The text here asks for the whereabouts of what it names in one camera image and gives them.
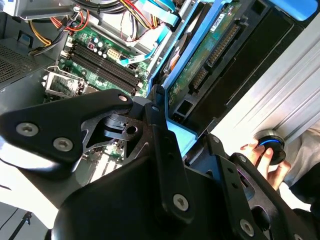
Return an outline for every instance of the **white sleeve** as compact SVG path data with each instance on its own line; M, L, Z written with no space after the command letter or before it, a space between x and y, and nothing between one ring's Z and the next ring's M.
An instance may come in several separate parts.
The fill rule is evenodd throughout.
M284 182L291 187L314 165L320 163L320 121L284 147L291 169Z

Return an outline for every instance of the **ventilation grille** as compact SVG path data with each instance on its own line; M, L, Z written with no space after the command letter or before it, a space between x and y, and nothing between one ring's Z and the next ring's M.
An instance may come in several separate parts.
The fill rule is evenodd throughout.
M0 84L37 67L36 62L0 44Z

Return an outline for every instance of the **blue plastic tab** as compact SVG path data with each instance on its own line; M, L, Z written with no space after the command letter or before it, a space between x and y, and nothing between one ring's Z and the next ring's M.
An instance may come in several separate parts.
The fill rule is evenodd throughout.
M164 27L163 30L161 31L158 39L156 40L156 42L154 44L154 48L148 54L146 54L146 55L138 55L138 56L135 56L133 58L126 58L126 59L118 60L117 63L121 64L122 66L127 66L128 64L139 63L139 62L142 62L142 61L150 58L155 53L155 51L157 50L158 45L166 37L168 32L169 32L169 29L167 27Z
M316 0L270 0L298 21L308 19L318 8Z

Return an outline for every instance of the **ram slot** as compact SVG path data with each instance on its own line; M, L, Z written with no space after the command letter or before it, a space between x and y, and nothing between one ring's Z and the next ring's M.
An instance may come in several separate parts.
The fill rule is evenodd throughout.
M77 56L77 55L73 55L71 57L71 60L73 62L75 62L76 64L79 64L83 68L88 69L90 72L94 73L98 77L105 79L106 81L116 85L117 87L123 89L124 91L126 91L128 93L132 94L135 92L135 88L132 87L131 85L121 81L121 79L118 79L117 77L113 76L112 74L108 73L107 71L95 66L91 62L86 61L82 57Z
M101 68L105 69L110 74L122 79L124 82L127 82L128 84L135 87L139 83L139 79L133 76L131 73L127 72L125 69L118 66L116 63L105 59L103 57L100 57L99 55L95 54L93 51L83 47L82 45L77 44L74 47L73 52L75 54L81 55L81 56L91 56L92 63L95 65L100 66Z
M92 64L96 65L98 68L104 69L110 74L114 75L115 77L121 79L123 82L135 87L138 84L138 79L133 77L134 79L127 78L127 76L123 76L122 72L120 71L112 71L112 68L105 64L103 61L105 60L104 58L100 58L98 55L93 54L88 54L87 52L84 52L83 50L77 49L77 51L74 51L73 54L78 55L79 57L83 58L85 56L86 60L90 61Z

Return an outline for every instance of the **blue drive bracket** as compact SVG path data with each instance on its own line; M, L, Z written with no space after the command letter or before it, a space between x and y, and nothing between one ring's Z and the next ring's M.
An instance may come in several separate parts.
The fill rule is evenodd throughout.
M279 6L281 9L283 9L285 12L290 14L292 17L299 21L303 21L307 18L309 18L318 7L318 3L316 0L270 0L275 5ZM231 3L232 0L198 0L192 10L190 11L189 15L184 21L184 24L179 29L178 33L176 34L176 37L174 41L172 41L170 47L168 48L166 54L163 56L161 63L158 65L154 73L152 74L150 80L149 80L149 88L148 92L150 92L152 88L152 82L153 79L156 77L157 73L161 70L162 66L165 64L165 60L169 57L169 54L171 50L174 48L175 44L178 42L179 37L183 34L185 31L185 28L187 27L187 24L192 17L192 14L196 10L198 4L200 2L203 3L212 3L212 6L205 16L201 26L194 34L193 38L191 39L190 43L186 47L185 51L183 52L182 56L176 63L176 66L172 70L172 72L168 75L167 79L163 83L163 88L165 90L165 117L167 121L168 129L173 131L175 133L175 136L177 138L177 142L179 145L181 156L184 156L190 148L196 143L198 140L198 135L194 131L191 131L190 129L184 127L183 125L171 120L168 117L168 91L171 88L171 86L174 84L176 79L179 77L180 73L184 69L184 67L187 65L188 61L196 51L199 44L202 42L206 34L208 33L209 29L211 28L212 24L214 23L215 19L217 18L220 10L223 8L225 4Z
M318 8L316 0L269 0L298 21L304 21Z

